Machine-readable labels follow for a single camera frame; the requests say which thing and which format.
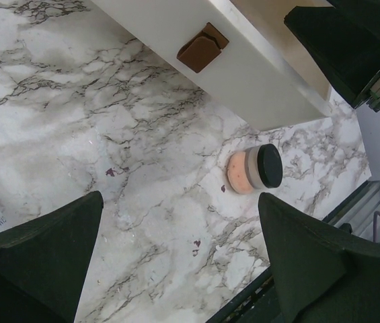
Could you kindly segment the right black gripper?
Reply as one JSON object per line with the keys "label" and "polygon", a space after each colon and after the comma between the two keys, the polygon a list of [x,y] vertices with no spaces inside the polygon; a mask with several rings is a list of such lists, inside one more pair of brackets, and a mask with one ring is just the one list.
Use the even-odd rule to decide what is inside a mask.
{"label": "right black gripper", "polygon": [[380,1],[296,6],[284,24],[354,109],[380,111]]}

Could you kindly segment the black round compact jar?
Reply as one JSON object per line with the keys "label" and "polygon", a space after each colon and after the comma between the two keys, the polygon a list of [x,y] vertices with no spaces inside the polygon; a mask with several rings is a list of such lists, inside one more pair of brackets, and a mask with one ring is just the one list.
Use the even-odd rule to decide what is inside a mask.
{"label": "black round compact jar", "polygon": [[275,145],[268,143],[245,151],[245,172],[253,188],[278,188],[282,183],[282,158]]}

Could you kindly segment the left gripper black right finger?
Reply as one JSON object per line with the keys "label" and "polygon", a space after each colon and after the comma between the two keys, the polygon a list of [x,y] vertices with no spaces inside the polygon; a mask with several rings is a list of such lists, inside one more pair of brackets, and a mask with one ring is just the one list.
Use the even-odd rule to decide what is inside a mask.
{"label": "left gripper black right finger", "polygon": [[270,193],[258,210],[285,322],[380,322],[380,243]]}

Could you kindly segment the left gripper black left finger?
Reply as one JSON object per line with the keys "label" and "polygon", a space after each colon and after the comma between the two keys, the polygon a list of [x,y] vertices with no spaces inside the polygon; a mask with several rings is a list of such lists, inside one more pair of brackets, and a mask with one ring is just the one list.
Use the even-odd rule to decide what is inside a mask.
{"label": "left gripper black left finger", "polygon": [[104,200],[93,191],[0,233],[0,322],[73,322]]}

